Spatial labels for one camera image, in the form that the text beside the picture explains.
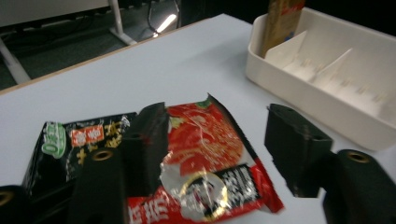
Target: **white table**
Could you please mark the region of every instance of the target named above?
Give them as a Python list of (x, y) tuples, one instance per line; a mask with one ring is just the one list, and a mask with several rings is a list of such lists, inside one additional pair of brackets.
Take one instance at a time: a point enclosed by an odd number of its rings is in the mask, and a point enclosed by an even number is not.
[[(262, 159), (286, 209), (256, 211), (225, 223), (326, 223), (322, 197), (294, 198), (272, 163), (263, 138), (271, 103), (287, 105), (245, 77), (251, 25), (220, 15), (81, 66), (0, 91), (0, 186), (20, 184), (35, 141), (47, 120), (68, 122), (138, 112), (146, 105), (222, 102)], [(372, 152), (313, 121), (333, 140), (374, 156), (396, 180), (396, 146)]]

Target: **black noodle package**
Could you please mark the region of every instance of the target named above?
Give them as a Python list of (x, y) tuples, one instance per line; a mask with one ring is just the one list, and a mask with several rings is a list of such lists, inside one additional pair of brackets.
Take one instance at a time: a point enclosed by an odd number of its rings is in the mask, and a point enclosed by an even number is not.
[(74, 180), (85, 158), (101, 147), (117, 147), (136, 113), (66, 124), (48, 121), (35, 145), (22, 185), (34, 197)]

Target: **package logo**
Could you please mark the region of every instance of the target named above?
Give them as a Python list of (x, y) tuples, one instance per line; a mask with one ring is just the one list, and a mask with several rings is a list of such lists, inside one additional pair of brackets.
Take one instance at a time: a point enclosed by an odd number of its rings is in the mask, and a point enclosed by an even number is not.
[(66, 131), (62, 123), (47, 122), (43, 134), (41, 151), (55, 159), (61, 158), (66, 149)]
[(90, 126), (71, 132), (72, 146), (82, 147), (90, 143), (99, 142), (105, 139), (102, 125)]

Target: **white organizer box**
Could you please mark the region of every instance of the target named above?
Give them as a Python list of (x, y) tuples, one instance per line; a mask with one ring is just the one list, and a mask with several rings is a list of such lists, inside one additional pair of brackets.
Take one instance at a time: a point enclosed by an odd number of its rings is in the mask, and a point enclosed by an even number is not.
[(246, 76), (356, 144), (396, 144), (396, 38), (305, 7), (294, 38), (260, 56), (253, 23)]

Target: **plastic packaging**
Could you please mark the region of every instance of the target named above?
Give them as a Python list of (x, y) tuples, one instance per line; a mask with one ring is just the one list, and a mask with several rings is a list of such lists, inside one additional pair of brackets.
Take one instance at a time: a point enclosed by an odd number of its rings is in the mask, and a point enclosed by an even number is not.
[(283, 208), (262, 162), (215, 98), (167, 111), (162, 184), (152, 196), (128, 199), (132, 223), (207, 223)]
[(27, 195), (34, 197), (75, 179), (90, 152), (117, 147), (135, 113), (43, 126), (23, 179)]

